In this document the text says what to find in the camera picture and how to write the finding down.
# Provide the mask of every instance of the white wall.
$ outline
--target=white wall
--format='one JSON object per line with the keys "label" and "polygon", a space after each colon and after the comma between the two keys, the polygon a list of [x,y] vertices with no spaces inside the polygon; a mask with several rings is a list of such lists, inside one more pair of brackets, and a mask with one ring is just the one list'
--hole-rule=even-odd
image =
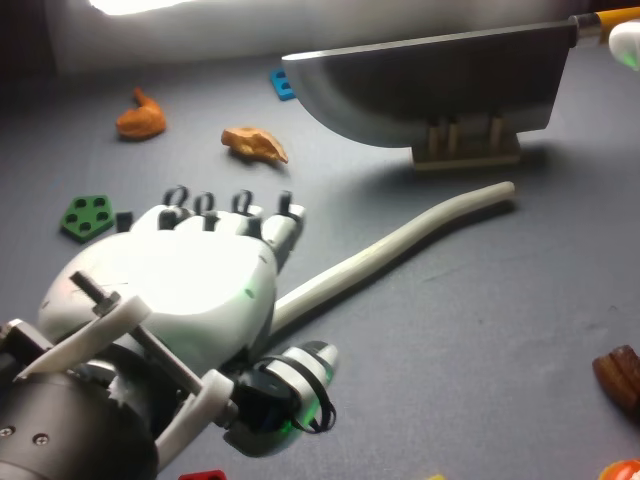
{"label": "white wall", "polygon": [[200,0],[107,16],[47,1],[61,73],[292,53],[560,19],[587,0]]}

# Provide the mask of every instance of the brown food piece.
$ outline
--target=brown food piece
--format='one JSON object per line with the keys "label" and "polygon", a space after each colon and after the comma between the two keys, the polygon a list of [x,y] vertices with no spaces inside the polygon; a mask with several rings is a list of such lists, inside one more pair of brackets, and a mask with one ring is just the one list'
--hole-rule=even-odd
{"label": "brown food piece", "polygon": [[127,110],[118,118],[118,133],[133,140],[144,140],[164,132],[167,120],[160,106],[147,97],[139,87],[133,90],[133,96],[140,107]]}
{"label": "brown food piece", "polygon": [[618,369],[640,397],[640,359],[629,345],[622,345],[610,354]]}
{"label": "brown food piece", "polygon": [[273,135],[261,128],[225,128],[222,144],[242,155],[289,163],[289,158]]}
{"label": "brown food piece", "polygon": [[593,361],[593,372],[605,393],[625,412],[635,414],[639,397],[611,355]]}

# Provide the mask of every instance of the yellow knife handle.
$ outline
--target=yellow knife handle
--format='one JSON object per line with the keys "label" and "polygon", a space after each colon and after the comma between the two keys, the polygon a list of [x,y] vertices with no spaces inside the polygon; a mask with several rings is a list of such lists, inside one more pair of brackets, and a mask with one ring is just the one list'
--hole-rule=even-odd
{"label": "yellow knife handle", "polygon": [[596,15],[600,18],[600,43],[606,43],[613,27],[640,18],[640,7],[607,10],[596,12]]}

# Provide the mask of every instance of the knife stand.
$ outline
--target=knife stand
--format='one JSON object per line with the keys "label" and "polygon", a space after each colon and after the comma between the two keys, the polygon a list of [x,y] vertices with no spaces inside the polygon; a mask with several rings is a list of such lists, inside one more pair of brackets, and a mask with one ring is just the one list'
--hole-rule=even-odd
{"label": "knife stand", "polygon": [[485,135],[460,135],[456,121],[430,125],[426,145],[411,147],[418,171],[513,165],[520,161],[520,143],[515,133],[504,131],[502,117],[489,117]]}

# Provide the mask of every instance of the dark tabletop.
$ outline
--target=dark tabletop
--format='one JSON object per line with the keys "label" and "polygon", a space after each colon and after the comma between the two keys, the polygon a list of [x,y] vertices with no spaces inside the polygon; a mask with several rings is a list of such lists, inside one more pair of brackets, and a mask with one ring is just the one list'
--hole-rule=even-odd
{"label": "dark tabletop", "polygon": [[[418,176],[408,150],[367,147],[316,122],[268,80],[277,59],[154,67],[6,86],[0,93],[0,318],[34,321],[80,251],[58,222],[72,197],[107,194],[138,216],[176,183],[273,211],[290,189],[308,223],[284,294],[432,205],[503,180],[509,213],[452,229],[299,329],[341,352],[335,429],[247,459],[211,426],[161,475],[230,480],[595,479],[638,456],[633,427],[591,360],[640,347],[640,77],[606,49],[569,56],[549,127],[521,136],[516,168]],[[115,119],[139,85],[169,128],[123,143]],[[228,156],[220,134],[255,125],[286,168]]]}

